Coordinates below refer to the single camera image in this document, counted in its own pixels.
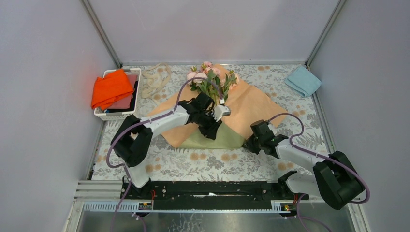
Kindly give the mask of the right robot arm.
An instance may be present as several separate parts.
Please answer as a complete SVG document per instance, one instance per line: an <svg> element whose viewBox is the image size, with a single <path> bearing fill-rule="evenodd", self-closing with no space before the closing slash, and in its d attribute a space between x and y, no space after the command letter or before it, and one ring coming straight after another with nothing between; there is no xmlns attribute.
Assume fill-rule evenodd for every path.
<svg viewBox="0 0 410 232"><path fill-rule="evenodd" d="M305 146L293 143L285 135L273 133L273 126L259 120L250 126L252 134L243 143L243 147L252 153L273 156L287 160L309 171L302 174L289 171L278 179L277 192L281 198L289 199L294 194L304 193L322 198L331 208L340 210L362 192L368 192L368 186L353 168L347 156L335 151L322 155Z"/></svg>

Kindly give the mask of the brown kraft wrapping paper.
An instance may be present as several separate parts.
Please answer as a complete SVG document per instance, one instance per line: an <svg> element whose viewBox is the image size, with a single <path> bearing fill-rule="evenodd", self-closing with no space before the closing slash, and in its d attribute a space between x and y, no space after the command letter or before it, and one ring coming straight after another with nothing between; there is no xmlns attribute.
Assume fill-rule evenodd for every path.
<svg viewBox="0 0 410 232"><path fill-rule="evenodd" d="M278 126L285 118L286 110L274 103L257 87L241 80L238 75L236 83L228 87L226 105L231 114L222 119L215 140L201 135L196 124L189 123L162 133L166 141L175 148L192 149L238 149L252 135L251 124L258 120L273 120Z"/></svg>

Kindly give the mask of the peach fake rose stem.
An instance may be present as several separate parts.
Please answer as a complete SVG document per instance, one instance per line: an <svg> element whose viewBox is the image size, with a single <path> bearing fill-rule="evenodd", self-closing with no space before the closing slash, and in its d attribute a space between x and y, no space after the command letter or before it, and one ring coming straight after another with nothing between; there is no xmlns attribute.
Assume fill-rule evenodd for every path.
<svg viewBox="0 0 410 232"><path fill-rule="evenodd" d="M211 71L208 76L205 70L199 70L197 66L192 66L187 74L187 82L191 91L199 91L207 94L212 99L222 99L223 93L216 81L216 75Z"/></svg>

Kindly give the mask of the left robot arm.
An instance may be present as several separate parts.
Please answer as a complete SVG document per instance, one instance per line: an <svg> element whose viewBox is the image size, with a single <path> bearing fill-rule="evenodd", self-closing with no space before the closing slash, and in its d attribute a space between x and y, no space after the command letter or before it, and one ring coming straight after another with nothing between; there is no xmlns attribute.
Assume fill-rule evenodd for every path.
<svg viewBox="0 0 410 232"><path fill-rule="evenodd" d="M231 110L221 100L215 105L206 94L200 93L191 100L178 101L176 107L159 114L137 118L128 116L111 141L110 149L120 157L132 184L132 193L139 199L149 195L150 177L145 170L146 156L153 138L173 128L196 124L201 135L215 140L224 116Z"/></svg>

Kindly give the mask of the beige ribbon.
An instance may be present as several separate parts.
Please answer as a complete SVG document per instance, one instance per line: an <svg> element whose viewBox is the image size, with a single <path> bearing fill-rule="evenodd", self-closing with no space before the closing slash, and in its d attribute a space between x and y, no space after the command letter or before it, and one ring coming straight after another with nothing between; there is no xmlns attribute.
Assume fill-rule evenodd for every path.
<svg viewBox="0 0 410 232"><path fill-rule="evenodd" d="M164 66L165 70L167 72L166 78L162 78L162 76L158 73L153 73L151 74L151 71L156 70L158 67ZM141 96L142 98L151 98L155 94L157 94L160 90L162 90L171 80L171 69L170 66L167 63L158 63L155 66L152 66L148 69L145 69L142 71L142 77L146 81L143 84L143 89Z"/></svg>

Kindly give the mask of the pink fake rose stem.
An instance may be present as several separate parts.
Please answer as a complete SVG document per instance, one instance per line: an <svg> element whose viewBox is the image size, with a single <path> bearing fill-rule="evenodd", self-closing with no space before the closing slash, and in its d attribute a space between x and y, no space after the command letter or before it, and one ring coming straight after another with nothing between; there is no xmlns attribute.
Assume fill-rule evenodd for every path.
<svg viewBox="0 0 410 232"><path fill-rule="evenodd" d="M206 81L200 83L200 90L211 97L218 98L220 96L219 90L221 90L220 70L208 61L201 64L201 70L202 74L205 74Z"/></svg>

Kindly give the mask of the fake rose stem with bud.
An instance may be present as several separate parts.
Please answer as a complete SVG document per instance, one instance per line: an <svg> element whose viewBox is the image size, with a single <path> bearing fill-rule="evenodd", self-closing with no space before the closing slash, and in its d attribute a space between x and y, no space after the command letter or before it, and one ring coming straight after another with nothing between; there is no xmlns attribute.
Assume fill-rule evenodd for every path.
<svg viewBox="0 0 410 232"><path fill-rule="evenodd" d="M239 82L240 78L234 70L229 70L229 72L225 75L225 79L221 79L220 88L225 101L228 99L228 92L236 87Z"/></svg>

